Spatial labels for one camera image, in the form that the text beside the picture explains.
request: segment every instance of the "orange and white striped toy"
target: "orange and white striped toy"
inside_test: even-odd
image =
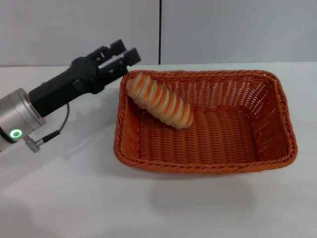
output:
[[[190,105],[149,76],[138,74],[127,82],[126,88],[136,104],[165,124],[177,129],[191,126],[194,112]]]

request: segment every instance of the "wicker basket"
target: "wicker basket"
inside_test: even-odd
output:
[[[161,123],[127,96],[126,82],[145,73],[194,108],[190,128]],[[278,78],[261,70],[132,71],[120,86],[114,153],[149,171],[197,174],[259,172],[297,155]]]

